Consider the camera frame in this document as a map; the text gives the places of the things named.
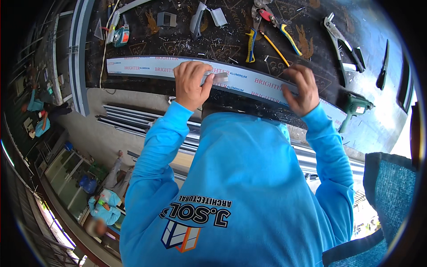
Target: hand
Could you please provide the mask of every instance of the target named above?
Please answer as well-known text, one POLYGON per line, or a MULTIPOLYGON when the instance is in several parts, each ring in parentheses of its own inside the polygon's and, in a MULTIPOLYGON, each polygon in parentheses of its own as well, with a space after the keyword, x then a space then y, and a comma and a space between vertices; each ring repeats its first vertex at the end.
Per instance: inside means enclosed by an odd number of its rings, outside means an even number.
POLYGON ((110 210, 110 206, 108 206, 108 204, 107 204, 107 203, 104 203, 102 206, 103 206, 107 211, 109 211, 109 210, 110 210))
POLYGON ((206 71, 212 70, 209 64, 200 61, 187 61, 181 63, 173 69, 176 83, 175 101, 188 110, 195 111, 209 97, 211 92, 213 77, 209 74, 204 84, 200 86, 203 75, 206 71))
POLYGON ((288 87, 282 84, 283 96, 288 101, 291 110, 298 116, 304 117, 319 104, 319 90, 313 71, 303 65, 292 65, 283 73, 294 80, 299 92, 299 96, 294 97, 288 87))

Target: worker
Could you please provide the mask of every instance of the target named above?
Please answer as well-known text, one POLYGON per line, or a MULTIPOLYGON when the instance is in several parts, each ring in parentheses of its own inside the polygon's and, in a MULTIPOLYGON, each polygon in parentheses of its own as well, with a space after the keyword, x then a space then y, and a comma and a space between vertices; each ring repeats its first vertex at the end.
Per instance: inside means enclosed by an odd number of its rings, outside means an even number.
POLYGON ((107 201, 99 203, 100 196, 94 196, 89 199, 89 210, 91 212, 91 221, 86 226, 86 232, 93 237, 100 237, 107 231, 108 225, 113 225, 120 217, 120 210, 116 208, 120 202, 132 177, 134 166, 131 166, 126 172, 125 177, 117 183, 117 172, 123 161, 123 152, 119 150, 119 157, 114 162, 114 166, 105 179, 104 191, 102 194, 109 195, 107 201))
POLYGON ((37 88, 37 85, 34 85, 32 88, 31 98, 28 103, 25 103, 21 107, 21 111, 41 111, 46 110, 51 115, 55 114, 55 118, 52 120, 56 120, 56 118, 59 115, 66 115, 74 110, 74 103, 71 104, 71 107, 68 107, 68 103, 65 102, 64 104, 60 106, 53 106, 49 103, 45 103, 41 101, 40 99, 35 98, 35 90, 37 88))
POLYGON ((50 120, 48 118, 48 113, 43 114, 43 119, 37 123, 35 129, 31 129, 28 133, 31 138, 40 137, 50 128, 50 120))
POLYGON ((21 111, 39 111, 43 110, 44 102, 40 101, 40 99, 35 98, 35 89, 37 88, 37 85, 34 85, 32 88, 31 98, 28 103, 25 103, 21 107, 21 111))
POLYGON ((50 128, 50 122, 55 122, 59 116, 66 115, 72 111, 71 108, 68 108, 68 103, 65 102, 64 104, 60 106, 54 106, 51 108, 48 106, 48 109, 50 112, 47 112, 45 110, 41 110, 39 114, 43 118, 43 120, 39 121, 37 125, 35 126, 35 129, 31 129, 28 133, 31 138, 34 137, 40 137, 42 134, 44 134, 49 128, 50 128))
POLYGON ((173 70, 176 100, 148 131, 126 193, 123 265, 323 266, 322 252, 351 238, 354 182, 312 71, 302 65, 284 71, 298 97, 281 89, 308 127, 322 182, 316 195, 286 125, 233 112, 203 119, 199 148, 178 190, 169 163, 189 132, 187 120, 209 97, 214 74, 200 86, 209 70, 197 61, 173 70))

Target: glass panel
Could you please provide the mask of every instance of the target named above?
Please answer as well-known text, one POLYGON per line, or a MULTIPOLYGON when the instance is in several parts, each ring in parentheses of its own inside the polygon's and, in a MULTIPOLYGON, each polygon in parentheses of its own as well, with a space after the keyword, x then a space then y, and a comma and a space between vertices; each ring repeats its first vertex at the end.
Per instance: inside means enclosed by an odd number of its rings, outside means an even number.
POLYGON ((77 168, 77 170, 73 173, 72 179, 76 180, 78 183, 86 175, 87 171, 91 166, 85 161, 77 168))
POLYGON ((57 174, 62 164, 67 160, 67 158, 70 157, 70 155, 71 153, 69 151, 63 149, 63 151, 55 158, 55 160, 45 172, 45 175, 49 182, 52 181, 53 177, 57 174))
POLYGON ((80 215, 83 213, 84 209, 88 205, 88 193, 86 193, 83 188, 77 192, 77 196, 68 209, 76 220, 80 219, 80 215))
POLYGON ((67 175, 71 173, 71 171, 79 162, 80 157, 77 154, 74 154, 71 156, 70 160, 68 160, 67 163, 61 169, 59 169, 56 175, 54 174, 53 180, 50 183, 56 193, 59 192, 59 189, 64 184, 67 175))
POLYGON ((71 179, 65 184, 64 188, 58 195, 59 199, 62 201, 65 207, 68 207, 78 189, 79 183, 74 179, 71 179))
MULTIPOLYGON (((79 189, 79 182, 82 179, 82 177, 86 174, 86 172, 88 171, 88 169, 91 166, 89 164, 87 164, 85 161, 83 161, 76 169, 76 171, 72 174, 71 179, 65 184, 64 188, 61 190, 61 192, 59 193, 58 197, 60 198, 60 200, 62 200, 63 204, 65 206, 68 206, 71 202, 71 200, 74 198, 74 195, 76 195, 77 190, 79 189)), ((75 206, 75 211, 76 213, 78 212, 78 210, 80 209, 80 203, 83 201, 84 205, 87 205, 87 200, 86 200, 86 193, 81 190, 83 193, 78 193, 74 199, 74 202, 72 203, 72 206, 76 203, 77 197, 79 197, 79 199, 77 200, 78 204, 77 206, 75 206)))

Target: light blue shirt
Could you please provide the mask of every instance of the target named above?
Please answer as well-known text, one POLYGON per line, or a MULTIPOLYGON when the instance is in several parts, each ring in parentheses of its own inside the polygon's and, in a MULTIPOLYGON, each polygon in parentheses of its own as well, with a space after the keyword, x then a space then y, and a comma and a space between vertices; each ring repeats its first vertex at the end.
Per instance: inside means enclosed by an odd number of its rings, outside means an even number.
POLYGON ((35 96, 35 90, 32 91, 31 99, 28 103, 27 110, 28 111, 43 110, 44 102, 40 101, 39 99, 34 99, 34 96, 35 96))
POLYGON ((178 190, 175 158, 192 112, 172 102, 148 131, 126 193, 120 255, 133 266, 323 266, 349 241, 353 174, 321 106, 302 120, 322 184, 312 193, 286 126, 214 113, 178 190))
POLYGON ((113 225, 120 217, 120 210, 116 208, 117 203, 120 202, 119 196, 114 193, 111 190, 108 190, 111 192, 111 197, 108 200, 108 205, 110 206, 110 210, 107 211, 101 204, 97 203, 95 206, 95 198, 91 197, 88 201, 89 204, 89 210, 91 212, 91 215, 95 218, 99 217, 104 220, 104 222, 107 225, 113 225))
POLYGON ((46 126, 45 126, 44 130, 42 129, 43 128, 43 121, 44 121, 44 119, 41 120, 41 121, 39 121, 37 123, 37 125, 35 126, 35 135, 37 137, 40 137, 40 135, 44 134, 44 132, 47 131, 47 130, 49 130, 49 128, 50 128, 50 120, 49 120, 49 118, 46 118, 46 126))

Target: pencil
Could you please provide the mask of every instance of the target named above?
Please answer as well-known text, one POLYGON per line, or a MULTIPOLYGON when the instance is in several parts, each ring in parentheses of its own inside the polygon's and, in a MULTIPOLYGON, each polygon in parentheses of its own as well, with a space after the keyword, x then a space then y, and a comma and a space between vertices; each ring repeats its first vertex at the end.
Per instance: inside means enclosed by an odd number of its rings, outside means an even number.
POLYGON ((285 61, 286 66, 289 67, 289 63, 288 61, 286 61, 285 57, 282 55, 282 53, 280 53, 279 49, 277 49, 277 47, 274 45, 274 43, 270 40, 270 38, 268 38, 264 32, 260 31, 260 33, 267 39, 267 41, 271 44, 271 46, 273 46, 274 50, 276 50, 276 52, 279 54, 279 56, 283 59, 283 61, 285 61))

